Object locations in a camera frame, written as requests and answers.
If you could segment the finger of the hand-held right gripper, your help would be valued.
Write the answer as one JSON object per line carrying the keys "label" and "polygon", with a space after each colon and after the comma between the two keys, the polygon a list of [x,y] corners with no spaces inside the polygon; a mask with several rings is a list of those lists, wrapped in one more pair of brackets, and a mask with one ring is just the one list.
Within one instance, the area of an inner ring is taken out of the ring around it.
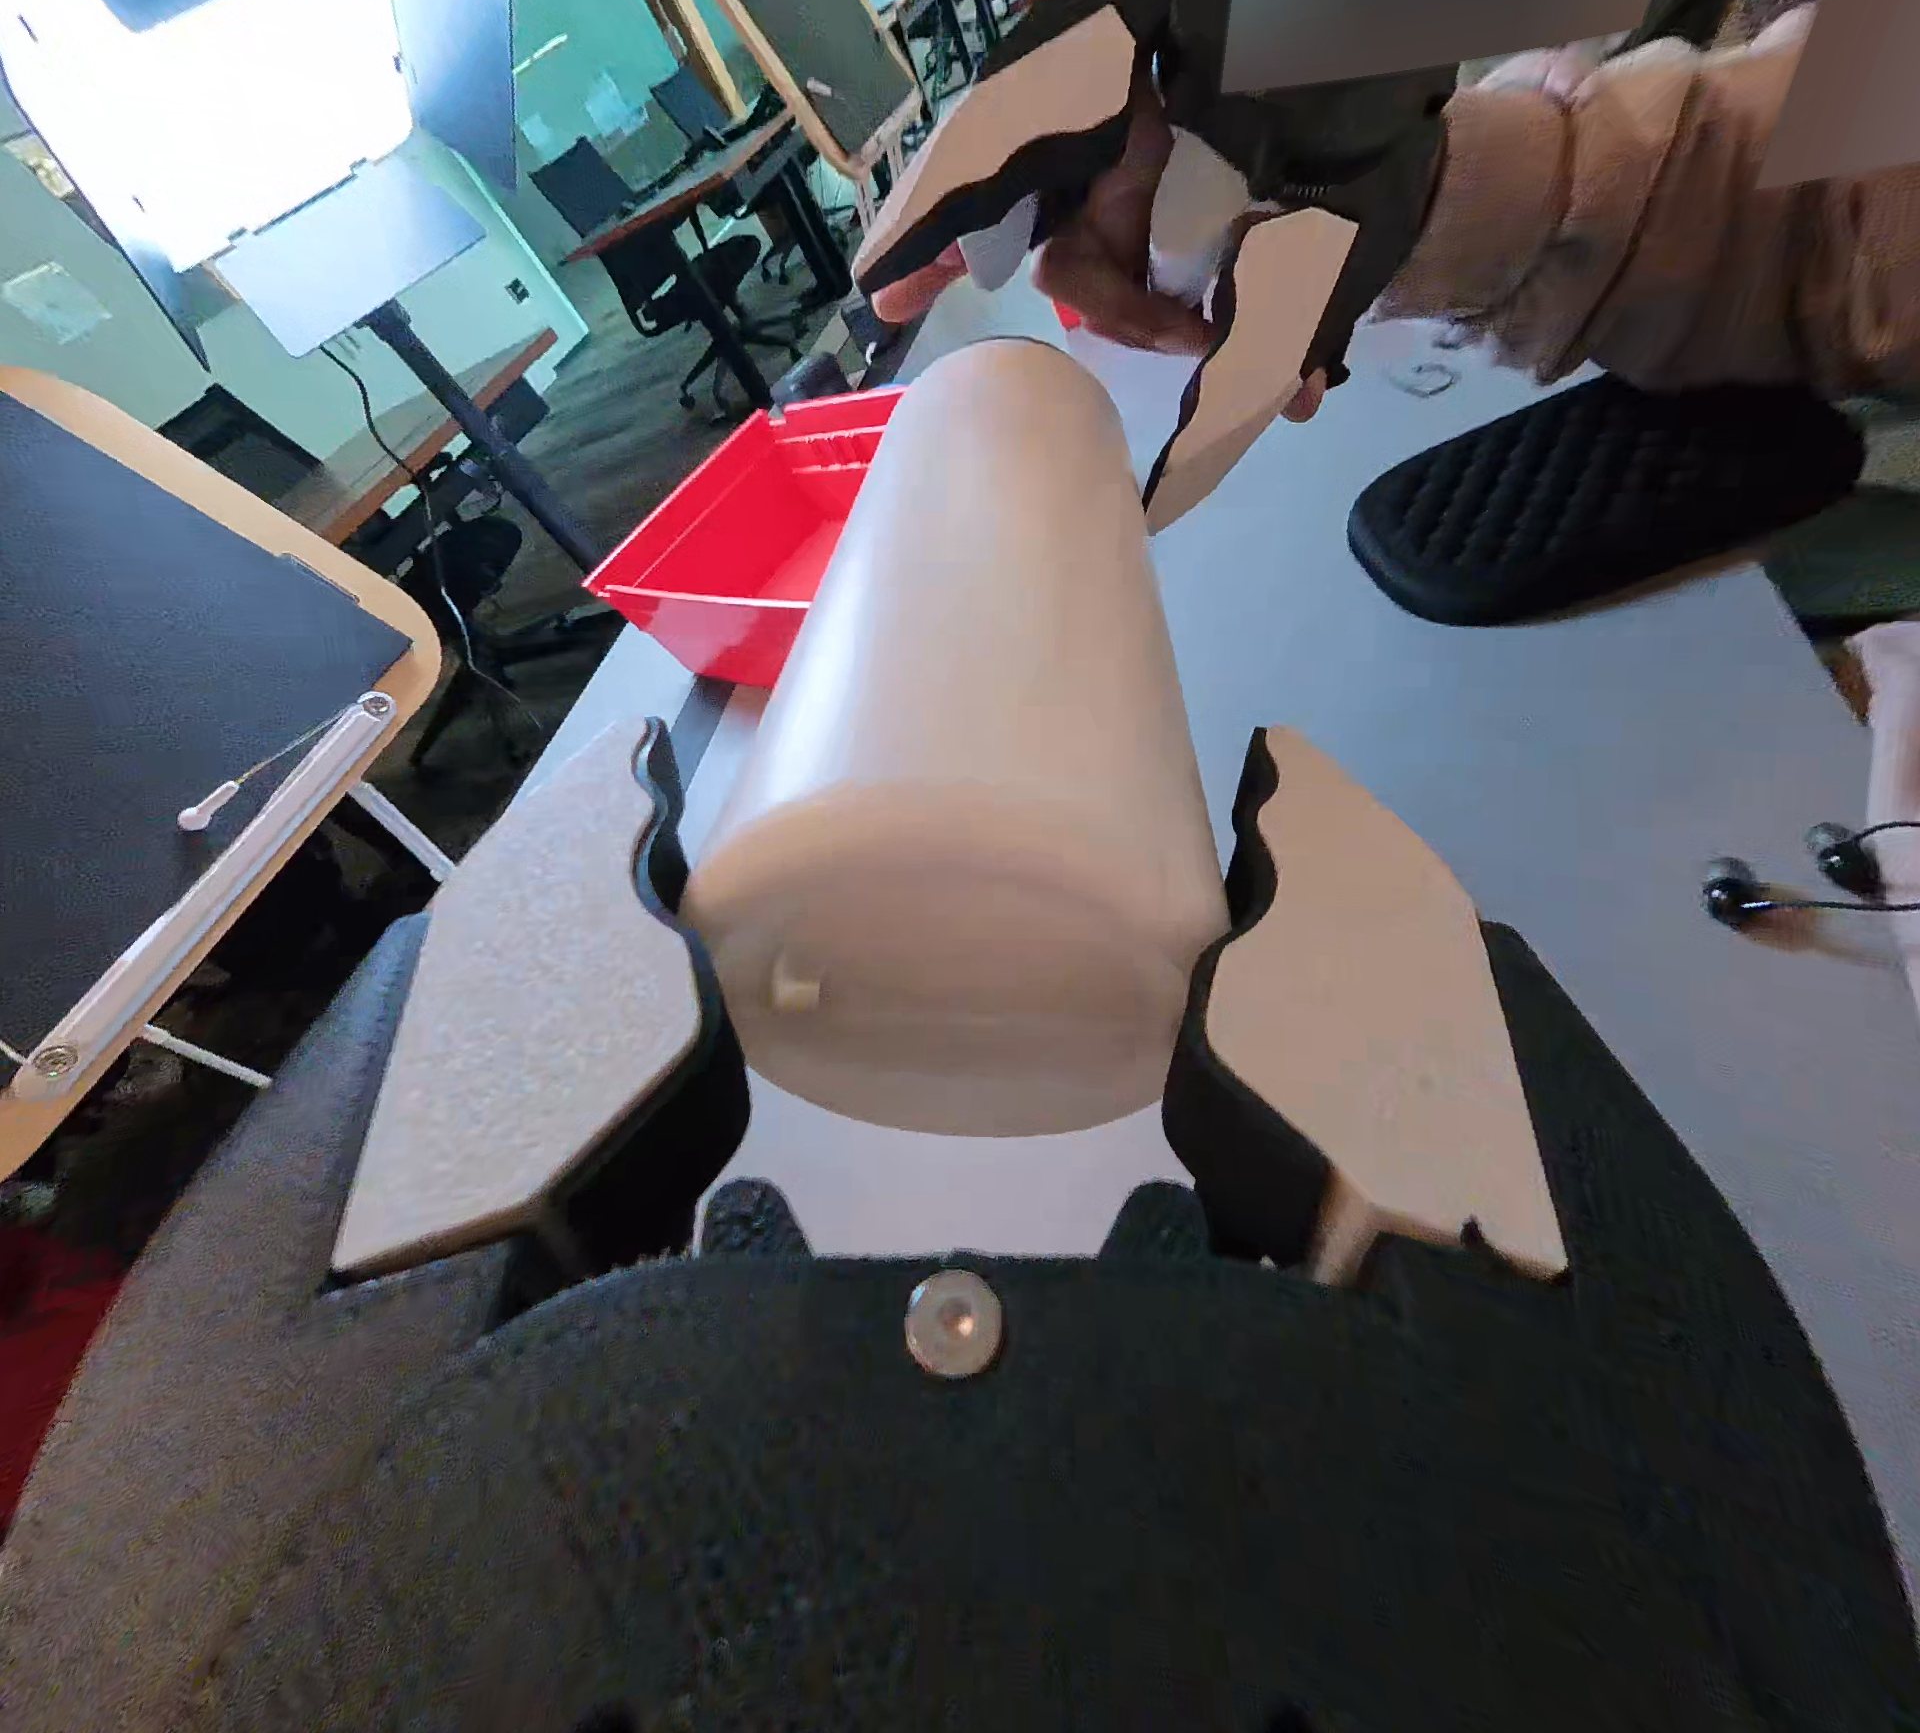
{"label": "finger of the hand-held right gripper", "polygon": [[1086,180],[1123,156],[1128,101],[1148,72],[1151,52],[1103,8],[977,81],[972,109],[948,127],[954,144],[923,158],[910,184],[906,171],[877,213],[862,240],[868,286],[917,273],[957,239],[981,289],[1013,280],[1078,208]]}
{"label": "finger of the hand-held right gripper", "polygon": [[1358,226],[1322,208],[1252,224],[1215,280],[1212,347],[1142,488],[1147,530],[1201,506],[1305,382]]}

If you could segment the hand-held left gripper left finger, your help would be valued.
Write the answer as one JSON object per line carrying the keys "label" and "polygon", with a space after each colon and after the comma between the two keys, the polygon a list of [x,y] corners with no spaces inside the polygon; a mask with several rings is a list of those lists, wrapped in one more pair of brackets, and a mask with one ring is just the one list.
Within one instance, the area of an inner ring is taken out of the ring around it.
{"label": "hand-held left gripper left finger", "polygon": [[753,1097],[684,928],[664,720],[614,722],[518,801],[426,914],[331,1268],[531,1240],[567,1283],[693,1248]]}

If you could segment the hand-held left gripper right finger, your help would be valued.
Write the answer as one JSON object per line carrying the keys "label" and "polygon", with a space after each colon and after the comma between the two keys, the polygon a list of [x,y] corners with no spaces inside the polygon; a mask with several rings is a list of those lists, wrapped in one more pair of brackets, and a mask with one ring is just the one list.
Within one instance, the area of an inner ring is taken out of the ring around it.
{"label": "hand-held left gripper right finger", "polygon": [[1571,1265],[1483,923],[1449,864],[1326,750],[1257,729],[1227,926],[1170,1028],[1165,1141],[1206,1245],[1353,1286],[1380,1240]]}

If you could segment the white bottle with black cap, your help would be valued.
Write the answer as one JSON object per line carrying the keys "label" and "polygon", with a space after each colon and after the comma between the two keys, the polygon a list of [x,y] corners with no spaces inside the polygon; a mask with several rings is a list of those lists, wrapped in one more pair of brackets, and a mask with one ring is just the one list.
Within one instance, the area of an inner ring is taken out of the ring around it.
{"label": "white bottle with black cap", "polygon": [[962,1138],[1162,1097],[1231,914],[1123,427],[1032,338],[887,422],[684,891],[793,1097]]}

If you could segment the white metal board stand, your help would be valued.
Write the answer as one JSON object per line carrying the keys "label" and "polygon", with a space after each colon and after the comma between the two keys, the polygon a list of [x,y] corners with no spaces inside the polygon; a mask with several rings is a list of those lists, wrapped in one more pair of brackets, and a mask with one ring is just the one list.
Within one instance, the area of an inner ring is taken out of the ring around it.
{"label": "white metal board stand", "polygon": [[164,1032],[155,1024],[153,1013],[178,980],[196,969],[284,860],[345,801],[357,803],[434,883],[440,885],[457,874],[459,863],[367,778],[377,750],[387,744],[401,720],[395,695],[365,691],[349,707],[328,714],[325,724],[298,734],[245,774],[217,786],[201,803],[180,808],[176,827],[191,837],[202,834],[251,782],[279,761],[292,763],[207,873],[106,969],[43,1040],[28,1051],[5,1044],[5,1058],[12,1065],[5,1098],[12,1105],[30,1105],[81,1097],[101,1069],[124,1052],[129,1042],[138,1040],[262,1088],[269,1083],[262,1074],[218,1062],[207,1049],[191,1046]]}

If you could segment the wooden edged office desk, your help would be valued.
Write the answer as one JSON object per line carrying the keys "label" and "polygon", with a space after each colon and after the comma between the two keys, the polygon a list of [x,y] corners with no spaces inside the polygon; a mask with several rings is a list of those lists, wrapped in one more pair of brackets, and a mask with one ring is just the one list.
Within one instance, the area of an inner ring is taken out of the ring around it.
{"label": "wooden edged office desk", "polygon": [[652,226],[678,226],[691,211],[707,205],[715,192],[755,177],[766,168],[779,168],[788,156],[790,136],[800,132],[800,121],[793,109],[783,109],[764,124],[749,130],[721,150],[691,162],[681,175],[642,195],[639,202],[613,215],[592,232],[584,235],[563,258],[567,266],[599,256],[621,244],[633,232]]}

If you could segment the black office chair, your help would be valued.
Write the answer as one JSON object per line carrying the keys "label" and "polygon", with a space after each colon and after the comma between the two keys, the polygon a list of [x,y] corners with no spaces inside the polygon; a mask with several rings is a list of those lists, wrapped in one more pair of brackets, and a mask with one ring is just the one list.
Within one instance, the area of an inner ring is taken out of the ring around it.
{"label": "black office chair", "polygon": [[[531,183],[575,232],[575,244],[649,192],[617,177],[613,162],[589,137],[579,137],[563,156],[532,171]],[[760,258],[760,244],[753,237],[735,235],[693,246],[683,243],[684,224],[693,223],[707,205],[691,211],[675,229],[660,224],[633,232],[621,244],[586,260],[606,270],[639,336],[662,338],[683,329],[700,329],[707,334],[709,347],[678,390],[686,411],[697,404],[694,384],[702,375],[732,376],[747,409],[760,411],[769,407],[771,382],[757,363],[757,347],[777,347],[790,363],[800,359],[800,347],[790,325],[758,326],[741,307],[743,284]]]}

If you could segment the red plastic bin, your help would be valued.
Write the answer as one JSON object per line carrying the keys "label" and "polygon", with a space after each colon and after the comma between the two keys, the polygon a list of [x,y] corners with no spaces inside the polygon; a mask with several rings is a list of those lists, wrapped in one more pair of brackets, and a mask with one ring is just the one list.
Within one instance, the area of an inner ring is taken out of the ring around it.
{"label": "red plastic bin", "polygon": [[586,575],[589,594],[693,674],[773,689],[901,394],[753,413]]}

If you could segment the red bag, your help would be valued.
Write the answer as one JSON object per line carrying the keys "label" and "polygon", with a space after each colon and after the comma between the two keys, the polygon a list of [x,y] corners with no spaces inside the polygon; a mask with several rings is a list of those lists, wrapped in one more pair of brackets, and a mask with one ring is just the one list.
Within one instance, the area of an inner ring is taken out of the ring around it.
{"label": "red bag", "polygon": [[3,1228],[3,1528],[129,1262],[48,1230]]}

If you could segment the dark office chair seat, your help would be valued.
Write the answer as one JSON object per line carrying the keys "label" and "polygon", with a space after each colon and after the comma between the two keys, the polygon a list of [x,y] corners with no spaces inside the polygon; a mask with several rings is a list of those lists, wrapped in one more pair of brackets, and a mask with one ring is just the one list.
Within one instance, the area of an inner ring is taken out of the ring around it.
{"label": "dark office chair seat", "polygon": [[1811,643],[1918,617],[1918,495],[1859,486],[1769,546],[1762,569]]}

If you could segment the black wired earphones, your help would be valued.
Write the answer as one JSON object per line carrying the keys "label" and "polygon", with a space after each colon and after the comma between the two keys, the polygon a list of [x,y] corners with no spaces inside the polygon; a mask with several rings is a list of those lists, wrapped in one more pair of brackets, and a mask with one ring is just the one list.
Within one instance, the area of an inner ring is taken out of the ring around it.
{"label": "black wired earphones", "polygon": [[1878,842],[1895,834],[1914,834],[1916,819],[1884,819],[1865,827],[1836,821],[1813,824],[1804,846],[1826,896],[1782,891],[1758,876],[1750,863],[1721,856],[1709,864],[1699,885],[1699,901],[1709,919],[1726,928],[1746,928],[1767,917],[1782,914],[1916,914],[1918,898],[1895,896],[1881,858]]}

